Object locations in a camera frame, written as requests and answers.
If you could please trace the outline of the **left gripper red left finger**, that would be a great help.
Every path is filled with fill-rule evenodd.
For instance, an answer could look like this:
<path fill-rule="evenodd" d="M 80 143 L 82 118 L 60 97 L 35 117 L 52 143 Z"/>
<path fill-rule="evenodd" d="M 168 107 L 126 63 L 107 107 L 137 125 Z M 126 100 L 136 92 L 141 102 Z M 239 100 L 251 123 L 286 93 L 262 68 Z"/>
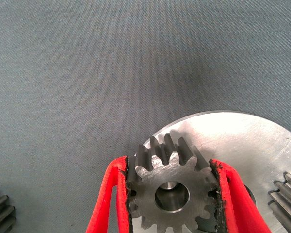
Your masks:
<path fill-rule="evenodd" d="M 112 189 L 117 188 L 116 210 L 118 231 L 132 233 L 132 220 L 129 214 L 129 191 L 126 186 L 128 157 L 122 156 L 112 160 L 106 168 L 98 198 L 88 223 L 87 233 L 106 233 L 109 225 L 109 212 Z"/>

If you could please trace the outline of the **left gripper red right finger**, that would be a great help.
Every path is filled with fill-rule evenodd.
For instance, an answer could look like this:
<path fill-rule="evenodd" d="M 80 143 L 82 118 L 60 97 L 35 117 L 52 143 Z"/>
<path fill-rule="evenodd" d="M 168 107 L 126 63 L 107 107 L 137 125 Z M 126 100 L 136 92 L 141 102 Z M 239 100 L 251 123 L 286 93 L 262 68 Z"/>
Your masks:
<path fill-rule="evenodd" d="M 250 197 L 237 170 L 211 159 L 210 167 L 218 181 L 216 221 L 219 233 L 265 233 L 266 222 Z"/>

